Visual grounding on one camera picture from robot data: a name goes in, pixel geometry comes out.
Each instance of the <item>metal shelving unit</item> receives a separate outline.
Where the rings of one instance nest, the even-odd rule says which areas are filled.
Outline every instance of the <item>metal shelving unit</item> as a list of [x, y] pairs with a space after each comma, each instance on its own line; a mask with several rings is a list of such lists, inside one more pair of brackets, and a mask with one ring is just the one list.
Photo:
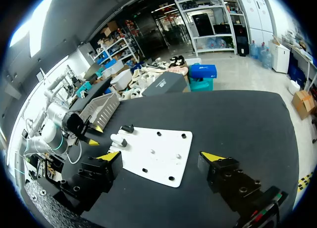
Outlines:
[[[110, 48], [112, 48], [114, 45], [120, 43], [121, 41], [124, 41], [125, 43], [125, 46], [121, 47], [119, 50], [115, 51], [114, 53], [109, 53], [109, 50]], [[107, 55], [107, 59], [103, 60], [101, 63], [99, 63], [99, 65], [105, 63], [106, 61], [108, 60], [112, 60], [112, 57], [115, 56], [116, 54], [118, 54], [119, 52], [125, 50], [125, 49], [129, 49], [130, 50], [130, 54], [118, 59], [118, 60], [124, 60], [124, 59], [127, 59], [128, 57], [134, 57], [134, 59], [139, 62], [139, 59], [136, 57], [136, 55], [134, 54], [135, 51], [132, 50], [132, 48], [130, 47], [129, 43], [127, 42], [127, 40], [125, 38], [121, 38], [119, 40], [117, 40], [116, 42], [114, 42], [113, 44], [111, 44], [110, 46], [108, 46], [105, 50], [101, 51], [100, 53], [98, 53], [98, 55], [96, 55], [95, 57], [92, 57], [91, 58], [95, 61], [96, 59], [98, 59], [103, 53], [105, 53]]]
[[248, 26], [247, 26], [246, 17], [245, 17], [245, 15], [244, 15], [244, 13], [243, 13], [243, 11], [241, 9], [239, 1], [238, 0], [224, 0], [224, 1], [226, 1], [226, 2], [234, 2], [234, 3], [237, 4], [240, 13], [230, 13], [229, 15], [230, 15], [230, 17], [232, 17], [232, 16], [240, 16], [240, 18], [243, 18], [243, 21], [244, 21], [244, 24], [245, 24], [245, 28], [247, 30], [247, 35], [248, 35], [247, 37], [248, 37], [248, 40], [249, 40], [249, 29], [248, 29]]
[[[223, 0], [219, 0], [220, 3], [219, 4], [212, 4], [212, 5], [203, 5], [203, 6], [199, 6], [199, 7], [195, 7], [195, 8], [190, 8], [190, 9], [183, 9], [182, 4], [188, 2], [188, 1], [197, 1], [197, 2], [201, 2], [202, 0], [175, 0], [176, 6], [183, 18], [183, 21], [185, 23], [185, 26], [188, 30], [189, 36], [191, 38], [191, 42], [195, 51], [196, 56], [198, 57], [198, 53], [202, 53], [202, 52], [214, 52], [214, 51], [234, 51], [235, 54], [237, 54], [237, 44], [236, 44], [236, 38], [235, 38], [235, 34], [234, 34], [234, 29], [233, 29], [233, 25], [232, 25], [232, 21], [229, 15], [229, 12], [226, 9], [225, 3]], [[188, 16], [188, 13], [193, 12], [193, 11], [197, 11], [197, 10], [209, 10], [209, 9], [213, 9], [213, 8], [222, 8], [223, 9], [223, 14], [224, 14], [224, 19], [227, 19], [229, 27], [230, 27], [230, 34], [214, 34], [214, 35], [208, 35], [208, 36], [201, 36], [201, 37], [194, 37], [192, 30], [190, 28], [190, 17]], [[197, 49], [196, 47], [196, 40], [198, 39], [204, 39], [204, 38], [215, 38], [215, 37], [232, 37], [232, 42], [233, 42], [233, 48], [212, 48], [212, 49]]]

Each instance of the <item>desk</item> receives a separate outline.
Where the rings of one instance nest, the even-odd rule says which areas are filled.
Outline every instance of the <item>desk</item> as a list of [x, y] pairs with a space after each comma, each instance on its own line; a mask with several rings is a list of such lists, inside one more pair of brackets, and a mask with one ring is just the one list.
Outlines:
[[[184, 130], [193, 133], [180, 187], [172, 188], [122, 170], [109, 193], [103, 193], [82, 217], [98, 225], [117, 228], [222, 228], [233, 227], [239, 215], [219, 194], [213, 194], [197, 169], [198, 153], [232, 156], [262, 191], [275, 185], [289, 197], [281, 217], [295, 201], [299, 162], [294, 127], [280, 95], [262, 91], [208, 91], [168, 93], [121, 101], [104, 129], [93, 136], [100, 146], [82, 143], [83, 157], [107, 153], [110, 135], [120, 126]], [[71, 150], [74, 161], [78, 150]], [[67, 178], [80, 162], [65, 163]]]
[[[299, 54], [307, 62], [307, 65], [308, 65], [307, 66], [307, 80], [306, 80], [306, 84], [305, 84], [304, 90], [309, 92], [309, 89], [312, 87], [313, 83], [317, 79], [317, 66], [314, 65], [312, 60], [308, 59], [305, 55], [303, 55], [301, 53], [301, 51], [297, 47], [295, 47], [295, 46], [293, 46], [293, 45], [291, 45], [291, 44], [289, 44], [289, 43], [287, 43], [285, 41], [283, 42], [283, 45], [287, 46], [291, 50], [291, 52], [295, 51], [297, 54]], [[313, 78], [311, 84], [309, 85], [309, 73], [310, 73], [311, 65], [314, 67], [316, 73], [314, 75], [314, 78]]]

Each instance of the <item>water bottle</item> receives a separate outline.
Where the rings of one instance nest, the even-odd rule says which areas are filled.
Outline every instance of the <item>water bottle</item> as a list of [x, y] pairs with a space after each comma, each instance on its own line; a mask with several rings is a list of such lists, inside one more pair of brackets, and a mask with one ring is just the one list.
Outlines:
[[254, 43], [254, 40], [252, 40], [252, 43], [250, 45], [250, 53], [252, 58], [258, 59], [259, 51], [257, 45]]
[[261, 47], [259, 47], [259, 60], [262, 61], [262, 56], [263, 54], [265, 54], [266, 50], [265, 50], [265, 46], [264, 46], [264, 42], [261, 44]]
[[262, 64], [264, 68], [272, 69], [272, 54], [269, 52], [268, 48], [266, 49], [266, 52], [263, 54]]
[[208, 47], [208, 48], [211, 48], [211, 49], [217, 48], [217, 43], [216, 43], [216, 41], [213, 40], [213, 39], [208, 39], [208, 41], [207, 41], [207, 47]]
[[217, 47], [218, 48], [226, 48], [227, 43], [223, 39], [217, 39]]

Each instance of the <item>ceiling light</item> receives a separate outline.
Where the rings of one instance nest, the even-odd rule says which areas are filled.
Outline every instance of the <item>ceiling light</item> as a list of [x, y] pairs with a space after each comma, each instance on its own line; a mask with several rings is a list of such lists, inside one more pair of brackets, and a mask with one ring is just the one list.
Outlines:
[[42, 32], [52, 0], [43, 0], [34, 10], [30, 21], [30, 53], [33, 57], [41, 50]]
[[30, 30], [30, 21], [26, 21], [24, 24], [22, 24], [20, 26], [20, 28], [18, 28], [17, 31], [15, 31], [15, 33], [12, 36], [11, 42], [10, 42], [10, 47], [12, 47], [13, 45], [15, 45], [18, 41], [20, 41], [22, 38], [25, 37], [25, 35], [27, 35], [27, 33]]
[[167, 5], [167, 6], [163, 6], [163, 7], [159, 8], [159, 9], [154, 10], [154, 12], [156, 12], [156, 11], [158, 11], [158, 10], [160, 10], [160, 9], [164, 9], [164, 8], [166, 8], [166, 7], [172, 6], [172, 5], [175, 5], [175, 4], [170, 4], [170, 5]]

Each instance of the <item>white cable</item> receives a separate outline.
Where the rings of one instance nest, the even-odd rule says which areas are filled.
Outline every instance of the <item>white cable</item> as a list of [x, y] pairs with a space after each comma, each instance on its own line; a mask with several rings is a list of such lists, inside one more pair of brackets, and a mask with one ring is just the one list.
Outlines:
[[74, 165], [74, 164], [76, 164], [79, 160], [80, 160], [80, 158], [81, 158], [81, 152], [82, 152], [82, 148], [81, 148], [81, 143], [80, 143], [80, 141], [78, 141], [79, 142], [79, 148], [80, 148], [80, 152], [79, 152], [79, 156], [78, 156], [78, 159], [75, 161], [75, 162], [72, 162], [71, 160], [70, 160], [70, 158], [69, 158], [69, 155], [68, 155], [68, 153], [66, 153], [66, 155], [67, 155], [67, 158], [68, 158], [68, 160], [69, 160], [69, 162], [72, 164], [72, 165]]

